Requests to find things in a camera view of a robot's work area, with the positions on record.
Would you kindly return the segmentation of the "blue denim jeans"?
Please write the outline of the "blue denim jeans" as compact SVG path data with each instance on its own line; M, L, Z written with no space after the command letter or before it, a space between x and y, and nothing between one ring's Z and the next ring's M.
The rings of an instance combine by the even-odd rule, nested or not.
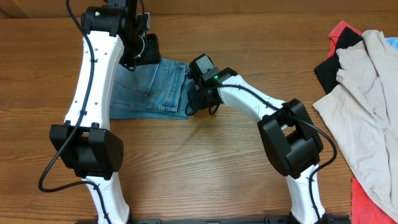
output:
M119 66L109 106L111 119L187 120L187 91L195 87L188 64L162 58L133 72Z

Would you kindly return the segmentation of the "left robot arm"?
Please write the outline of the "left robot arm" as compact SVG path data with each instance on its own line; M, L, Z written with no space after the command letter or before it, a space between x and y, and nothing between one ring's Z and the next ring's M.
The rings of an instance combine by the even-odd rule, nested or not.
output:
M98 223L132 223L119 181L124 145L110 130L109 105L119 67L161 61L157 36L142 1L90 6L75 24L83 35L83 58L72 104L62 124L50 128L56 159L88 187Z

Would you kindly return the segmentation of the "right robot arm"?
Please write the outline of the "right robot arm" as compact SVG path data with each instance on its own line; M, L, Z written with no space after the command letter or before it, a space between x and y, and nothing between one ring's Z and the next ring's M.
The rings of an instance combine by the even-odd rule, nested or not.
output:
M190 64L194 89L188 91L188 116L207 109L215 114L225 104L257 124L266 156L288 183L292 208L290 223L322 223L317 169L323 144L303 103L269 97L245 82L236 71L220 70L202 54Z

